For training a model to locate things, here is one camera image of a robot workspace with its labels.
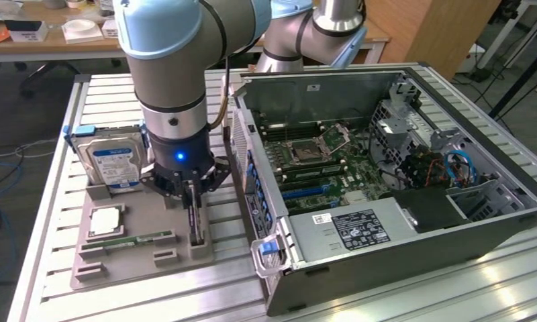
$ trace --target motherboard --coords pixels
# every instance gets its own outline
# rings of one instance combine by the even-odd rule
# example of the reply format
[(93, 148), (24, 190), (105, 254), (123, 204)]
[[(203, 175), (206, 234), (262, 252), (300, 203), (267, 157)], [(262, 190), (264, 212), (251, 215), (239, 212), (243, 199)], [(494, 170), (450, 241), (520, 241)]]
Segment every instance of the motherboard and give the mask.
[(263, 132), (290, 215), (378, 200), (390, 192), (362, 129), (347, 123), (274, 127)]

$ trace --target aluminum workbench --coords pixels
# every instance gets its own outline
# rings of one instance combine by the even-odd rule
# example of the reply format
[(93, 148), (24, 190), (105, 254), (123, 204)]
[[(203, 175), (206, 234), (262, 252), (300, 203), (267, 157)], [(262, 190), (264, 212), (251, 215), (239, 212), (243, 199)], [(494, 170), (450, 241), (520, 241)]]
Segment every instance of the aluminum workbench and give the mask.
[[(490, 126), (491, 118), (430, 68), (418, 72), (537, 180), (537, 159), (519, 152), (526, 147)], [(206, 74), (210, 121), (220, 109), (223, 73)], [(423, 110), (439, 125), (452, 124), (430, 106)], [(128, 74), (77, 77), (64, 124), (132, 125), (140, 118)], [(212, 148), (224, 154), (219, 130)], [(267, 317), (231, 178), (207, 197), (216, 256), (207, 267), (75, 292), (69, 279), (85, 185), (61, 133), (8, 321), (537, 321), (537, 227), (478, 260)]]

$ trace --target power supply label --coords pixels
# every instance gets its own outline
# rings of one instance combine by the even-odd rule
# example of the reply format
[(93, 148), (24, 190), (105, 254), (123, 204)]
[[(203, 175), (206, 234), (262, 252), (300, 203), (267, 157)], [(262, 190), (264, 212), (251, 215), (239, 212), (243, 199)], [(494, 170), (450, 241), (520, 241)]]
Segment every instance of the power supply label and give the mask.
[(348, 250), (358, 250), (391, 241), (372, 209), (332, 217), (332, 222)]

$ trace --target white box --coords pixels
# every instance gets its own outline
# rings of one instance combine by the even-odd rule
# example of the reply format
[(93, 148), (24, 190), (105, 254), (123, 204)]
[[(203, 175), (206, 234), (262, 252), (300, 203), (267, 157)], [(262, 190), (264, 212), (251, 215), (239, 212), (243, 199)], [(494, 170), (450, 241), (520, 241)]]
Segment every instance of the white box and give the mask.
[(45, 21), (7, 22), (7, 28), (15, 42), (43, 42), (49, 31)]
[(99, 25), (84, 19), (69, 20), (63, 26), (64, 38), (67, 44), (79, 44), (81, 42), (95, 42), (103, 40), (104, 35), (101, 33)]
[(117, 23), (116, 20), (108, 20), (101, 27), (101, 32), (105, 38), (117, 38)]
[(468, 55), (466, 56), (464, 62), (456, 72), (471, 72), (475, 69), (476, 63), (480, 61), (484, 54), (486, 49), (474, 44), (472, 48), (470, 49)]

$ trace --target wooden cabinet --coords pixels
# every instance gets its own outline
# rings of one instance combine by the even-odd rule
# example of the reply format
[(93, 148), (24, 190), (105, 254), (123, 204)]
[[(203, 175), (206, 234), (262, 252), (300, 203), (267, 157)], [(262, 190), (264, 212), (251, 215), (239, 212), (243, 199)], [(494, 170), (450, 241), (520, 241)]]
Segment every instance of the wooden cabinet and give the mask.
[(452, 78), (500, 0), (366, 0), (391, 35), (380, 62), (427, 62)]

